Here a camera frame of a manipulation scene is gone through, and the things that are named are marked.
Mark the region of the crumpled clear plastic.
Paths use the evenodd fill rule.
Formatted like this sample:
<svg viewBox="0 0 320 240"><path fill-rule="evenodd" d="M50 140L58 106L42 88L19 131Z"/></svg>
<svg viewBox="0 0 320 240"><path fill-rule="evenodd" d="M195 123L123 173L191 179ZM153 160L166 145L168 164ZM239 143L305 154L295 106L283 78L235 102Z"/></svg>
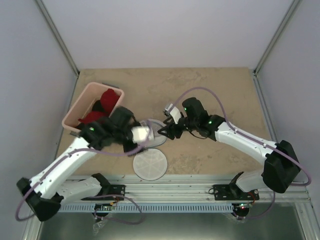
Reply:
<svg viewBox="0 0 320 240"><path fill-rule="evenodd" d="M106 225L108 221L106 219L96 219L93 226L92 226L92 234L93 236L96 236L99 231Z"/></svg>

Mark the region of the red bra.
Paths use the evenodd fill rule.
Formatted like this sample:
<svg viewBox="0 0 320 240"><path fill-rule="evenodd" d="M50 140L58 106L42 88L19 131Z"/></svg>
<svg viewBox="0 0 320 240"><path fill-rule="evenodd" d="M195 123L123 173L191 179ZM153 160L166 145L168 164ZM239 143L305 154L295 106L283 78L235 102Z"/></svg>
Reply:
<svg viewBox="0 0 320 240"><path fill-rule="evenodd" d="M106 117L110 116L119 98L120 96L110 88L101 95L100 102L106 112Z"/></svg>

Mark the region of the white mesh laundry bag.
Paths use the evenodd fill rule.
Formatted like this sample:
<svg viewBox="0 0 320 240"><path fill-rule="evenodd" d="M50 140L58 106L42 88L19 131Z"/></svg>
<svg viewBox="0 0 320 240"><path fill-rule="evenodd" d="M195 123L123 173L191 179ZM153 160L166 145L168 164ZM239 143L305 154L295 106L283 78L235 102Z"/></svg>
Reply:
<svg viewBox="0 0 320 240"><path fill-rule="evenodd" d="M147 144L146 150L133 158L133 170L142 180L156 181L165 175L168 168L165 154L156 148L163 145L167 137L158 133L158 130L165 126L163 122L152 118L148 120L154 133L154 140Z"/></svg>

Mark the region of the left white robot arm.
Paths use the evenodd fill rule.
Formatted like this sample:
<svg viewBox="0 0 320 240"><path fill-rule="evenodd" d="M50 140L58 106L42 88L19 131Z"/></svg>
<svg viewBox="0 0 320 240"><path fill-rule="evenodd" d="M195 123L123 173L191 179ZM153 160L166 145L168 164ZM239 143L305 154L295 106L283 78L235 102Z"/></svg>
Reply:
<svg viewBox="0 0 320 240"><path fill-rule="evenodd" d="M26 220L19 216L23 203L27 203L33 215L44 222L57 214L62 206L79 200L125 199L125 187L110 184L101 173L71 184L65 181L86 161L102 154L103 148L120 144L123 152L113 156L132 156L143 151L153 136L150 121L137 121L134 114L123 106L117 107L110 116L83 124L80 133L54 162L32 178L22 177L16 183L22 200L15 219L19 222Z"/></svg>

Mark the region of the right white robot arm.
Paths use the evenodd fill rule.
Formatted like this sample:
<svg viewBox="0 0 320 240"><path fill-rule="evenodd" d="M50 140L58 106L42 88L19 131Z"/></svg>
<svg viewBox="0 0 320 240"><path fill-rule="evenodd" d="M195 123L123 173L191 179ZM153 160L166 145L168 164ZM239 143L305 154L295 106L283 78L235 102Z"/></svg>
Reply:
<svg viewBox="0 0 320 240"><path fill-rule="evenodd" d="M256 160L263 168L251 172L239 172L229 183L227 193L236 200L248 192L269 188L283 194L298 173L298 159L292 145L282 140L279 143L265 140L227 123L219 115L209 115L195 97L182 102L184 113L173 104L164 109L165 126L158 133L171 140L179 139L183 132L198 132L200 139L211 139L227 144Z"/></svg>

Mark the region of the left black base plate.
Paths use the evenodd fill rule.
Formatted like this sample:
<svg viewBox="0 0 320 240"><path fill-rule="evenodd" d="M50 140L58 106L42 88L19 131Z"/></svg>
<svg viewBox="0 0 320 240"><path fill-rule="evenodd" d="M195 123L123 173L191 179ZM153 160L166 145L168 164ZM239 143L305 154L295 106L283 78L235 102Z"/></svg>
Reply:
<svg viewBox="0 0 320 240"><path fill-rule="evenodd" d="M91 196L88 199L98 201L123 201L122 196L125 195L126 186L124 184L111 184L104 186L97 195Z"/></svg>

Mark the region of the left frame post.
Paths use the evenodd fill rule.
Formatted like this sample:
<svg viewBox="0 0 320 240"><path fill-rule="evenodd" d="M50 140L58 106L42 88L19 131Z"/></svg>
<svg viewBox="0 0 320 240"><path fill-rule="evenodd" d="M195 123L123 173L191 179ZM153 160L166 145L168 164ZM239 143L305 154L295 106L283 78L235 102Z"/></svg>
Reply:
<svg viewBox="0 0 320 240"><path fill-rule="evenodd" d="M34 0L36 6L38 7L41 15L43 16L46 24L48 25L51 33L53 34L54 39L56 40L58 46L60 47L64 57L66 58L69 66L71 67L73 73L76 75L76 77L78 78L80 75L80 71L76 66L75 61L73 60L64 40L62 39L58 28L56 27L45 3L42 0Z"/></svg>

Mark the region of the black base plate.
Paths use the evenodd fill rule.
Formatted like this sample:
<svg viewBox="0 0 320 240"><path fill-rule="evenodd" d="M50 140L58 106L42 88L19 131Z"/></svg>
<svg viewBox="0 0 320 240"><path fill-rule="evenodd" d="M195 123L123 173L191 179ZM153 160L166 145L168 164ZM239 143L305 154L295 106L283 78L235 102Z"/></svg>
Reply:
<svg viewBox="0 0 320 240"><path fill-rule="evenodd" d="M104 186L97 195L91 196L88 199L98 201L123 201L122 196L125 195L126 186L124 184L111 184Z"/></svg>
<svg viewBox="0 0 320 240"><path fill-rule="evenodd" d="M216 201L240 200L240 189L233 184L214 184L213 195Z"/></svg>

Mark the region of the right frame post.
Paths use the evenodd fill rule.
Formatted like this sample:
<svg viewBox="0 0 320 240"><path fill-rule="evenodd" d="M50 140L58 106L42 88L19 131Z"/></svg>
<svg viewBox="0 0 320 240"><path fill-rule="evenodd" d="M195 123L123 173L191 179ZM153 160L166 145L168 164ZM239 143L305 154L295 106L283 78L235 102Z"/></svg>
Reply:
<svg viewBox="0 0 320 240"><path fill-rule="evenodd" d="M256 67L252 71L253 75L257 78L259 72L263 68L264 63L268 59L269 55L273 51L274 47L276 46L277 42L283 35L284 31L286 30L287 26L289 25L291 19L295 15L297 9L299 8L300 4L302 3L302 0L293 0L291 4L289 5L288 10L286 11L284 17L282 18L279 26L277 27L275 33L273 34L270 42L268 43L265 51L263 52L260 60L258 61Z"/></svg>

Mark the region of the aluminium rail frame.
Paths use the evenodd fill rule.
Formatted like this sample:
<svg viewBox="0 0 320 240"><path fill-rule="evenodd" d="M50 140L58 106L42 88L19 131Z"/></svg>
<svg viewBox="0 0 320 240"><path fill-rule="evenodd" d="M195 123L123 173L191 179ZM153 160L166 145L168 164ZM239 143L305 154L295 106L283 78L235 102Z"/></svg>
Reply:
<svg viewBox="0 0 320 240"><path fill-rule="evenodd" d="M227 184L227 177L217 175L164 175L155 181L146 181L136 175L110 175L107 179L115 185L125 185L125 199L117 202L138 205L139 203L216 203L238 205L244 202L256 204L274 201L277 204L293 204L296 208L303 236L318 240L320 230L313 215L309 193L305 187L290 186L285 193L273 193L269 188L256 189L253 196L240 200L215 200L213 185ZM69 204L109 204L110 200L74 200Z"/></svg>

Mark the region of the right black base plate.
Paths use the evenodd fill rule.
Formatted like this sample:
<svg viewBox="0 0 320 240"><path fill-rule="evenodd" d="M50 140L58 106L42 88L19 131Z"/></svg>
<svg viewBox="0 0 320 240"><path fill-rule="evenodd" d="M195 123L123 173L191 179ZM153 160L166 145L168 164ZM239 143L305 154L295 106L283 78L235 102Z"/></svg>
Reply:
<svg viewBox="0 0 320 240"><path fill-rule="evenodd" d="M213 195L216 201L240 200L240 189L233 184L214 184Z"/></svg>

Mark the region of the black bra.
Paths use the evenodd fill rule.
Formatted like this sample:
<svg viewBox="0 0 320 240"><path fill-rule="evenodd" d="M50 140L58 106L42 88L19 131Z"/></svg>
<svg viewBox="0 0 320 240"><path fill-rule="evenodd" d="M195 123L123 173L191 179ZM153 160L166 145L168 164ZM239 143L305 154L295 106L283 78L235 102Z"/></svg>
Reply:
<svg viewBox="0 0 320 240"><path fill-rule="evenodd" d="M102 117L106 117L107 113L105 112L104 108L102 107L101 101L97 100L93 106L91 111L83 118L79 118L79 124L75 127L78 130L82 130L84 125L95 122Z"/></svg>

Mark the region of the frame post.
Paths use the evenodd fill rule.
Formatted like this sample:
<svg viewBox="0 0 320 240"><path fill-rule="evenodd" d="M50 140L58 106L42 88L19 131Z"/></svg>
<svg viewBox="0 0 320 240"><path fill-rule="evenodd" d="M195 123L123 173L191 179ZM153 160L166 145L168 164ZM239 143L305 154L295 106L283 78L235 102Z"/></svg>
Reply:
<svg viewBox="0 0 320 240"><path fill-rule="evenodd" d="M73 73L76 75L76 77L78 78L80 75L80 71L76 66L75 61L73 60L64 40L62 39L58 28L56 27L45 3L42 0L34 0L36 6L38 7L41 15L43 16L46 24L48 25L51 33L53 34L54 39L56 40L58 46L60 47L64 57L66 58L69 66L71 67Z"/></svg>
<svg viewBox="0 0 320 240"><path fill-rule="evenodd" d="M291 19L295 15L297 9L299 8L300 4L302 3L302 0L293 0L291 4L289 5L288 10L286 11L284 17L282 18L279 26L277 27L275 33L273 34L270 42L268 43L265 51L263 52L260 60L258 61L256 67L252 71L253 75L257 78L259 72L263 68L264 63L268 59L269 55L273 51L274 47L276 46L277 42L283 35L284 31L286 30L287 26L289 25Z"/></svg>

